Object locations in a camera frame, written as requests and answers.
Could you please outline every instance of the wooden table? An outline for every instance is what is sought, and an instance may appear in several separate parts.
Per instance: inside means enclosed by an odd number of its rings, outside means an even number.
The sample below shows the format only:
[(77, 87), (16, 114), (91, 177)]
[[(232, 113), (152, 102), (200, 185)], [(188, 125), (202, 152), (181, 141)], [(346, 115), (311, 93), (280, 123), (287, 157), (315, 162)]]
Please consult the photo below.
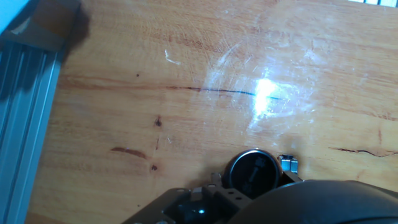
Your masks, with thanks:
[(121, 223), (237, 153), (398, 190), (398, 10), (338, 0), (86, 0), (27, 223)]

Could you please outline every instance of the dark spot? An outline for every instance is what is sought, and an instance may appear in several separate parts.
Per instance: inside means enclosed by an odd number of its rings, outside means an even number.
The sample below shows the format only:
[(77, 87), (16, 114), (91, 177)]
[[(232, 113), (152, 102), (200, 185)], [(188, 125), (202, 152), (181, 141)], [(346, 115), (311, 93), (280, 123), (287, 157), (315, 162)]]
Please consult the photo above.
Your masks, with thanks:
[(155, 148), (155, 150), (158, 150), (158, 148), (159, 148), (159, 138), (157, 138), (157, 142), (156, 142), (156, 148)]
[(379, 144), (382, 143), (381, 130), (379, 129)]
[(128, 148), (126, 149), (126, 148), (123, 148), (123, 147), (114, 147), (113, 149), (111, 149), (111, 151), (114, 151), (114, 152), (125, 152), (125, 153), (128, 153), (128, 154), (132, 154), (134, 156), (143, 158), (143, 159), (147, 159), (147, 156), (143, 152), (140, 152), (140, 151), (135, 150), (135, 149), (128, 149)]
[(162, 126), (162, 122), (160, 121), (160, 119), (161, 119), (161, 117), (160, 117), (160, 115), (158, 115), (158, 117), (155, 120), (155, 125), (158, 127)]

